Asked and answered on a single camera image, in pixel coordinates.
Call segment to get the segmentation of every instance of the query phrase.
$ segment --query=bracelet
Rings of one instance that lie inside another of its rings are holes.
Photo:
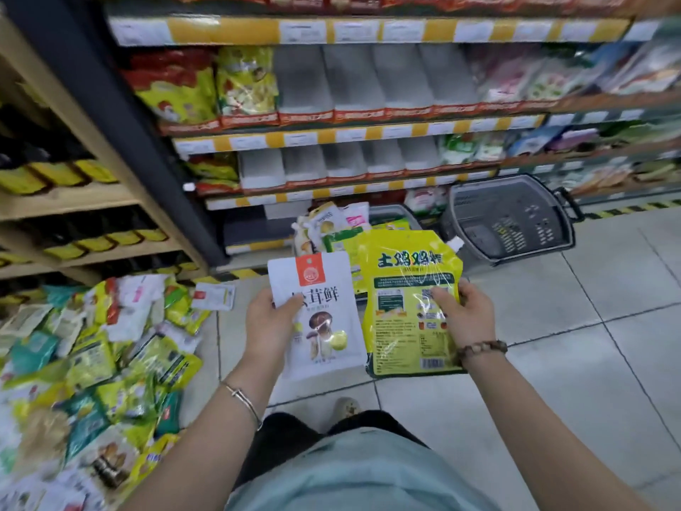
[[[255,431],[258,432],[260,429],[262,429],[262,420],[260,419],[258,413],[255,412],[255,407],[253,407],[253,404],[251,403],[251,400],[249,400],[249,397],[246,396],[241,389],[232,389],[224,380],[220,381],[220,384],[229,389],[229,392],[232,394],[233,397],[237,398],[241,403],[243,403],[244,405],[246,405],[246,407],[249,408],[249,410],[253,414],[253,418],[255,418],[255,424],[257,425],[257,429]]]
[[[458,365],[461,366],[465,358],[472,357],[473,355],[488,352],[506,353],[508,350],[509,348],[504,341],[483,341],[458,348],[456,350],[456,358],[458,359]]]

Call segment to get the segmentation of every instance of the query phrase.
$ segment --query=red label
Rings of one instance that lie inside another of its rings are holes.
[[[326,281],[320,253],[296,258],[295,269],[298,271],[298,282],[301,287],[316,285]]]

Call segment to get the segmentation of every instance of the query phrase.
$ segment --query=hand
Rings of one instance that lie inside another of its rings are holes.
[[[483,341],[494,341],[494,305],[487,295],[464,279],[459,281],[459,304],[453,295],[440,287],[433,287],[432,297],[447,314],[447,330],[456,347]]]
[[[246,312],[246,350],[243,359],[258,369],[271,370],[275,377],[284,368],[284,353],[293,334],[295,314],[302,307],[302,294],[275,309],[272,290],[261,290]]]

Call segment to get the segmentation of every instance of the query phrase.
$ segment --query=person's right hand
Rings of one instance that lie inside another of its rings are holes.
[[[432,297],[447,314],[447,330],[456,347],[483,341],[495,341],[494,305],[487,294],[465,279],[459,281],[459,304],[453,295],[440,287],[433,287]]]

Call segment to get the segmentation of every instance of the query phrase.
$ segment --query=price tag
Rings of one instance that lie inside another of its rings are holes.
[[[564,127],[566,125],[570,125],[572,123],[572,120],[574,119],[575,119],[574,113],[552,114],[551,118],[547,123],[547,126]]]
[[[387,182],[372,182],[366,186],[368,192],[387,192],[389,185]]]
[[[608,117],[608,111],[591,111],[583,116],[581,123],[599,123]]]
[[[563,166],[560,167],[561,170],[579,170],[582,168],[584,162],[583,161],[567,161],[563,163]]]
[[[666,153],[660,154],[657,158],[658,159],[671,159],[675,158],[679,155],[678,150],[668,150]]]
[[[329,188],[329,193],[332,197],[351,196],[354,192],[355,188],[353,186]]]
[[[334,22],[335,43],[378,43],[379,20]]]
[[[267,139],[265,138],[264,134],[230,137],[229,146],[232,147],[232,150],[255,150],[258,148],[268,148]]]
[[[381,134],[383,139],[391,138],[408,138],[411,137],[411,124],[409,125],[391,125],[383,128]]]
[[[421,188],[426,186],[426,178],[405,179],[404,188]]]
[[[511,119],[509,128],[532,128],[536,127],[539,115],[532,114],[528,116],[514,116]]]
[[[493,131],[497,127],[497,122],[499,119],[475,119],[471,120],[471,127],[469,132],[471,133],[481,133],[484,131]]]
[[[532,171],[533,174],[544,174],[553,170],[556,165],[537,165]]]
[[[515,42],[544,42],[551,31],[551,20],[521,20],[515,26],[513,41]]]
[[[312,190],[303,190],[302,192],[288,192],[286,200],[288,201],[311,201],[314,199]]]
[[[438,185],[450,185],[451,183],[453,183],[457,179],[459,179],[458,174],[450,174],[448,176],[439,176],[439,177],[435,178]]]
[[[178,154],[212,154],[215,152],[215,144],[212,139],[190,139],[187,141],[175,141],[175,150]]]
[[[472,181],[474,179],[487,179],[491,172],[488,170],[482,171],[482,172],[469,172],[468,173],[468,180]]]
[[[425,20],[387,20],[383,23],[384,43],[420,43],[426,32]]]
[[[336,130],[336,143],[363,142],[366,139],[366,127],[340,128]]]
[[[282,45],[323,45],[326,43],[324,20],[281,20],[279,43]]]
[[[174,45],[165,19],[109,19],[111,33],[120,46],[163,46]]]
[[[660,26],[659,20],[635,22],[629,32],[622,38],[623,41],[650,41]]]
[[[249,203],[252,206],[259,206],[259,205],[265,205],[265,204],[276,204],[277,203],[277,196],[273,193],[267,195],[267,196],[254,196],[254,197],[248,197]]]
[[[427,134],[452,134],[454,132],[454,122],[434,122],[428,124]]]
[[[520,168],[502,168],[499,170],[499,176],[513,176],[520,171]]]
[[[596,31],[597,21],[568,21],[563,24],[563,29],[558,37],[559,42],[588,42]]]
[[[494,30],[491,20],[458,20],[454,31],[455,43],[487,43]]]
[[[638,120],[641,118],[644,109],[627,109],[622,111],[620,120]]]
[[[300,147],[302,145],[317,145],[317,133],[284,133],[284,145]]]

